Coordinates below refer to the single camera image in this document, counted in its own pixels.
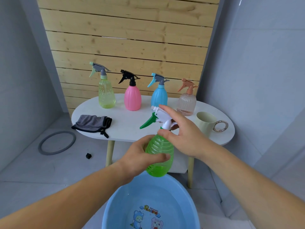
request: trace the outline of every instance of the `spray nozzle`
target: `spray nozzle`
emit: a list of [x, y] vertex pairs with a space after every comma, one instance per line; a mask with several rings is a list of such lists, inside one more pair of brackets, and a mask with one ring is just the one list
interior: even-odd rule
[[107, 75], [106, 72], [110, 72], [109, 69], [107, 69], [106, 67], [104, 67], [101, 64], [94, 63], [94, 62], [90, 62], [89, 64], [92, 65], [92, 72], [89, 77], [91, 77], [94, 73], [96, 73], [98, 71], [101, 72], [102, 76]]
[[183, 84], [182, 84], [181, 88], [178, 90], [178, 92], [181, 91], [183, 88], [189, 87], [188, 90], [186, 91], [186, 93], [192, 95], [193, 94], [193, 88], [198, 87], [192, 81], [189, 81], [185, 78], [182, 79], [182, 82], [183, 82]]
[[152, 81], [150, 82], [150, 84], [147, 86], [148, 88], [156, 82], [160, 82], [160, 85], [164, 85], [165, 82], [169, 81], [164, 76], [156, 74], [156, 73], [152, 73], [152, 76], [153, 76], [153, 78], [152, 78]]
[[121, 81], [119, 82], [119, 84], [121, 82], [123, 82], [123, 80], [125, 80], [125, 79], [130, 79], [129, 85], [130, 86], [135, 86], [135, 80], [140, 79], [135, 74], [133, 74], [129, 71], [121, 70], [121, 73], [123, 73], [123, 77], [122, 77]]
[[163, 109], [159, 108], [159, 107], [155, 107], [155, 106], [152, 106], [151, 107], [152, 110], [154, 110], [154, 112], [152, 113], [152, 116], [151, 118], [149, 118], [148, 121], [146, 121], [141, 127], [140, 129], [142, 128], [145, 128], [149, 125], [151, 125], [152, 123], [154, 122], [161, 122], [163, 123], [162, 127], [163, 129], [167, 129], [167, 130], [170, 130], [171, 127], [173, 127], [174, 125], [176, 125], [177, 123], [176, 122], [171, 122], [172, 118], [170, 117], [170, 115], [164, 111]]

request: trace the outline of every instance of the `mug handle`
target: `mug handle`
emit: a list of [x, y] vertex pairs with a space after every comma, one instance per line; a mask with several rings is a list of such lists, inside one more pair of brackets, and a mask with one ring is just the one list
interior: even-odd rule
[[[215, 126], [216, 126], [217, 124], [219, 124], [219, 123], [225, 123], [226, 126], [225, 126], [223, 129], [221, 129], [221, 130], [217, 130], [217, 129], [215, 129]], [[223, 132], [223, 131], [226, 130], [228, 127], [229, 127], [228, 122], [226, 122], [226, 121], [216, 121], [216, 123], [215, 123], [215, 125], [214, 125], [214, 127], [213, 127], [213, 130], [214, 130], [215, 132]]]

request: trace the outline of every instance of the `transparent bottle with orange nozzle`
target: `transparent bottle with orange nozzle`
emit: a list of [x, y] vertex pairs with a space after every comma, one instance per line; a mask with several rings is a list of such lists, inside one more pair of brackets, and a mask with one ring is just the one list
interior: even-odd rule
[[193, 88], [197, 88], [192, 81], [189, 81], [187, 79], [182, 79], [182, 86], [178, 90], [181, 91], [183, 88], [188, 87], [186, 93], [183, 93], [179, 100], [178, 100], [178, 107], [177, 111], [180, 112], [184, 116], [190, 116], [193, 114], [195, 107], [196, 107], [196, 96], [193, 95]]

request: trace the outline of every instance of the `cartoon bear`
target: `cartoon bear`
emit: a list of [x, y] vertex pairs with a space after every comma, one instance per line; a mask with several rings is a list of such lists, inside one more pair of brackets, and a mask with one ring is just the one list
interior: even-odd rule
[[152, 227], [151, 229], [162, 229], [163, 227], [163, 221], [159, 221], [156, 218], [152, 218]]
[[134, 211], [134, 220], [132, 220], [131, 226], [133, 226], [135, 229], [142, 229], [140, 222], [143, 221], [144, 214], [140, 211], [135, 210]]

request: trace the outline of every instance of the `blue cartoon bear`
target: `blue cartoon bear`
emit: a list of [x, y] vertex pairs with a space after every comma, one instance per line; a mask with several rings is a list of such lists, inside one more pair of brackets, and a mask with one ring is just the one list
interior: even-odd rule
[[143, 216], [144, 214], [142, 212], [135, 210], [134, 220], [132, 220], [130, 226], [133, 226], [135, 229], [142, 229], [140, 222], [143, 221]]

